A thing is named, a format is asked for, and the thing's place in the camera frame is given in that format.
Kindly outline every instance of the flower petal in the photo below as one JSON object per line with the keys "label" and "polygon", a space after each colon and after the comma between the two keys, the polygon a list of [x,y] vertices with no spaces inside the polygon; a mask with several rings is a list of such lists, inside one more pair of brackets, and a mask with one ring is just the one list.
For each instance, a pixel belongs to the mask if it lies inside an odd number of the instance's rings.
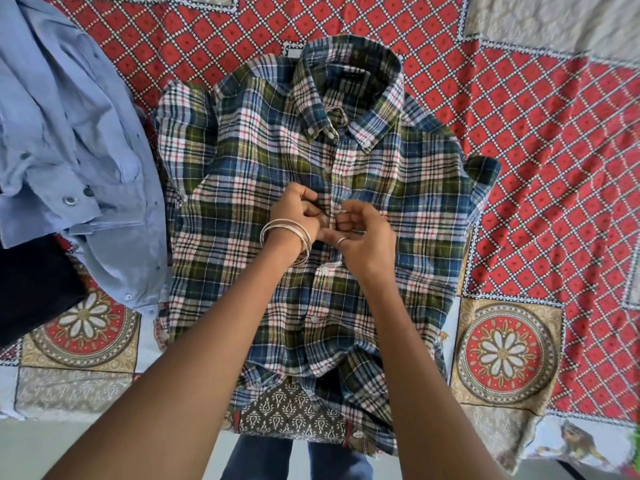
{"label": "flower petal", "polygon": [[497,376],[500,374],[500,366],[502,365],[502,359],[497,359],[491,366],[491,375]]}
{"label": "flower petal", "polygon": [[485,354],[480,357],[480,363],[491,363],[498,358],[496,354]]}
{"label": "flower petal", "polygon": [[489,351],[489,352],[498,352],[498,347],[496,347],[495,345],[493,345],[491,342],[489,342],[488,340],[483,340],[480,343],[480,346],[482,348],[484,348],[484,350]]}
{"label": "flower petal", "polygon": [[71,323],[75,322],[76,320],[78,320],[78,315],[73,315],[73,314],[62,315],[58,319],[58,325],[61,325],[61,326],[71,325]]}
{"label": "flower petal", "polygon": [[98,305],[92,307],[92,309],[91,309],[91,311],[89,311],[89,313],[91,313],[92,315],[102,315],[108,309],[109,309],[108,305],[106,305],[105,303],[99,303]]}
{"label": "flower petal", "polygon": [[509,355],[508,359],[509,362],[514,364],[516,367],[524,367],[524,361],[520,357],[516,355]]}
{"label": "flower petal", "polygon": [[514,345],[515,341],[516,341],[516,334],[514,332],[510,332],[504,341],[504,348],[508,349],[509,347]]}
{"label": "flower petal", "polygon": [[502,370],[504,371],[504,375],[507,376],[509,379],[513,377],[513,367],[511,366],[508,360],[502,361]]}
{"label": "flower petal", "polygon": [[89,296],[87,296],[86,299],[84,300],[84,307],[91,308],[92,306],[95,305],[95,302],[97,300],[98,300],[98,296],[96,295],[95,291],[89,293]]}
{"label": "flower petal", "polygon": [[93,327],[91,326],[91,323],[89,323],[88,320],[82,320],[82,325],[83,325],[84,335],[86,336],[86,338],[92,339],[93,336],[95,335],[95,332],[93,331]]}
{"label": "flower petal", "polygon": [[81,328],[82,320],[76,320],[76,323],[74,323],[73,327],[71,327],[71,330],[69,330],[69,337],[75,339],[78,336],[78,333],[80,333]]}
{"label": "flower petal", "polygon": [[87,320],[89,320],[92,325],[95,325],[98,328],[107,328],[107,320],[104,320],[100,317],[89,316]]}
{"label": "flower petal", "polygon": [[527,348],[523,344],[514,345],[509,349],[510,355],[522,354]]}
{"label": "flower petal", "polygon": [[502,348],[502,334],[497,330],[493,331],[493,343],[499,349]]}

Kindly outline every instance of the forearm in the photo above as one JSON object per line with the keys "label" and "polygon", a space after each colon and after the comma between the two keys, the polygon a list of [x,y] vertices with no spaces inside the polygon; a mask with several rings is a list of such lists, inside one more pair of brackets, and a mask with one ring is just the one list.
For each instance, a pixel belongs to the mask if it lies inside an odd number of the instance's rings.
{"label": "forearm", "polygon": [[429,356],[395,283],[365,293],[374,316],[403,478],[501,478]]}
{"label": "forearm", "polygon": [[45,478],[202,478],[256,329],[292,262],[280,251],[261,251]]}

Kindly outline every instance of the white floor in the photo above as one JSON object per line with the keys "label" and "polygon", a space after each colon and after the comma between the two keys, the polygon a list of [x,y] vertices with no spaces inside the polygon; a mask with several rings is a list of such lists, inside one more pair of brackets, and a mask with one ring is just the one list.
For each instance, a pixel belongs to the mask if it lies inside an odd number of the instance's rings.
{"label": "white floor", "polygon": [[[39,480],[53,463],[84,432],[88,424],[51,421],[0,421],[0,478],[3,480]],[[237,436],[222,432],[216,444],[204,480],[218,480],[236,444]],[[376,480],[401,480],[398,459],[388,455],[371,460]],[[620,476],[583,472],[588,480],[614,480]],[[296,442],[291,454],[290,480],[309,480],[306,445]],[[528,461],[515,480],[572,480],[555,461]]]}

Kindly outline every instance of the person's left hand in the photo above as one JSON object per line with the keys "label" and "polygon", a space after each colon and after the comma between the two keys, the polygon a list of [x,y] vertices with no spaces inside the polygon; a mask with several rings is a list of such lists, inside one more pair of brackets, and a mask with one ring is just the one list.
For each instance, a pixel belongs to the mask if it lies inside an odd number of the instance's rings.
{"label": "person's left hand", "polygon": [[[316,200],[318,194],[304,185],[290,182],[282,197],[271,207],[270,220],[288,219],[295,221],[306,229],[311,242],[316,240],[318,231],[328,225],[329,219],[313,205],[310,200]],[[293,259],[305,249],[305,244],[288,229],[272,229],[267,236],[268,245],[279,245],[290,249]]]}

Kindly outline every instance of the blue garment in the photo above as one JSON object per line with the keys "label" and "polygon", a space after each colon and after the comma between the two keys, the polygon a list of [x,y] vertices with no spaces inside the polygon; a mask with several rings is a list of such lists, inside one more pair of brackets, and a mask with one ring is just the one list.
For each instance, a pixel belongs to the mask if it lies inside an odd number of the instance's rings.
{"label": "blue garment", "polygon": [[0,0],[0,88],[4,247],[60,232],[111,297],[153,312],[167,270],[163,193],[112,63],[43,0]]}
{"label": "blue garment", "polygon": [[[287,480],[293,440],[242,435],[220,480]],[[311,480],[372,480],[366,455],[327,443],[308,444]]]}

